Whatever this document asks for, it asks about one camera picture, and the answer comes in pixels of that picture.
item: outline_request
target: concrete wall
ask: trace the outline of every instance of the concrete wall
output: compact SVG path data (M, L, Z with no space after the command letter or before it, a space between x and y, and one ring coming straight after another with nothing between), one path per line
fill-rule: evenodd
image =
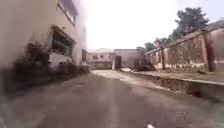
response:
M10 66L20 57L31 38L49 45L53 24L76 41L72 56L80 64L82 48L86 48L81 17L78 15L75 26L71 24L58 6L58 0L0 0L0 15L1 67Z
M55 68L57 68L57 66L60 62L66 62L67 60L71 60L71 58L57 54L57 53L52 53L51 57L50 57L50 62L51 62L50 67L52 69L55 69Z
M156 69L224 71L224 21L146 53Z
M210 34L212 38L211 44L214 52L214 68L217 72L224 71L224 29L219 28L212 31Z
M114 56L121 56L122 68L134 68L139 65L141 54L137 49L114 49Z

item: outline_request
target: building facade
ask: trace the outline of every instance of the building facade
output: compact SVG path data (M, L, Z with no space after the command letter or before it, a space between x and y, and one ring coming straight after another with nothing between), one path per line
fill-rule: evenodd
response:
M12 66L30 42L50 51L51 66L81 65L86 50L81 0L0 0L0 67Z
M113 52L96 50L88 53L90 69L112 69Z
M140 66L141 51L139 49L114 49L113 69Z

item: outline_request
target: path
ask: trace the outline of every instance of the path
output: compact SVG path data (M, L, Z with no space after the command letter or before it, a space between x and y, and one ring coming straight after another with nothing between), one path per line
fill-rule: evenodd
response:
M155 88L115 71L93 71L0 105L3 128L223 128L219 103Z

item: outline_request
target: foliage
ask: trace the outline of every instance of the foliage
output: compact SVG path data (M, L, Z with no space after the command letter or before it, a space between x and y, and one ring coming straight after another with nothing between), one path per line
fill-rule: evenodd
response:
M156 46L163 46L163 45L165 45L169 42L170 42L170 40L168 38L165 38L165 37L164 38L156 38L156 40L154 41L154 44Z
M89 67L86 65L86 66L80 66L79 68L79 73L89 73Z
M145 50L144 47L140 47L140 46L136 47L136 49L138 49L138 50Z
M49 73L49 53L42 51L42 46L29 43L26 53L13 64L13 73L17 79L31 79Z
M151 51L154 48L156 48L156 46L153 43L150 43L150 42L145 43L145 49L146 49L146 51Z
M201 7L185 8L185 10L178 11L179 19L175 20L178 25L177 31L181 34L188 34L204 27L209 21L205 15Z
M208 23L208 18L205 18L206 14L202 12L201 7L197 8L185 8L177 12L178 20L177 28L166 38L156 38L154 44L158 46L164 46L176 39L179 39L191 32L194 32L200 28L203 28ZM146 50L150 51L153 49L153 44L147 44Z

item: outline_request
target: overcast sky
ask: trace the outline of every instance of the overcast sky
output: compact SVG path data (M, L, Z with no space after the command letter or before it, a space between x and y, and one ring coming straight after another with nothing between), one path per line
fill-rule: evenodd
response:
M224 16L224 0L86 0L87 45L136 48L176 28L177 10L201 6L211 21Z

